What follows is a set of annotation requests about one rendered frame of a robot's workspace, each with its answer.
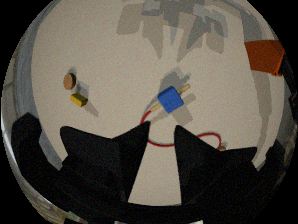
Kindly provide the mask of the red string with wooden stick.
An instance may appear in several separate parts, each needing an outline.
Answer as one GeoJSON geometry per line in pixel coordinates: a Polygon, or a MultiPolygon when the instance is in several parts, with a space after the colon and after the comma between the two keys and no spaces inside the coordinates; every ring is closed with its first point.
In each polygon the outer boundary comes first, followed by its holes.
{"type": "MultiPolygon", "coordinates": [[[[182,92],[188,91],[189,87],[190,87],[190,84],[186,84],[186,85],[184,85],[184,87],[177,89],[178,95],[181,95],[182,92]]],[[[153,107],[150,107],[149,111],[145,113],[144,117],[142,117],[141,124],[144,123],[145,117],[148,116],[150,112],[156,111],[156,109],[160,108],[160,107],[161,107],[160,101],[158,101],[157,104],[154,104],[153,107]]],[[[216,135],[216,133],[212,133],[212,132],[204,133],[204,135],[198,135],[197,137],[202,137],[205,135],[213,135],[214,136],[214,135],[216,135]]],[[[216,136],[218,137],[218,140],[220,140],[220,147],[218,147],[218,149],[220,149],[221,148],[221,137],[218,135],[216,135],[216,136]]],[[[152,141],[149,141],[149,140],[148,140],[148,143],[152,144],[152,145],[156,145],[156,147],[162,147],[162,148],[170,147],[170,145],[154,144],[154,143],[152,143],[152,141]]]]}

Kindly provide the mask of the blue block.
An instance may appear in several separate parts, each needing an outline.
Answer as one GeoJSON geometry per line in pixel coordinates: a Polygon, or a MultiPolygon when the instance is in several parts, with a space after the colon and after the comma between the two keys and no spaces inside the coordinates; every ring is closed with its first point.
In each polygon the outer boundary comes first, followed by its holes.
{"type": "Polygon", "coordinates": [[[166,113],[170,113],[184,104],[184,101],[181,100],[180,95],[178,95],[173,85],[170,85],[165,91],[157,93],[157,99],[160,101],[162,107],[164,107],[166,113]]]}

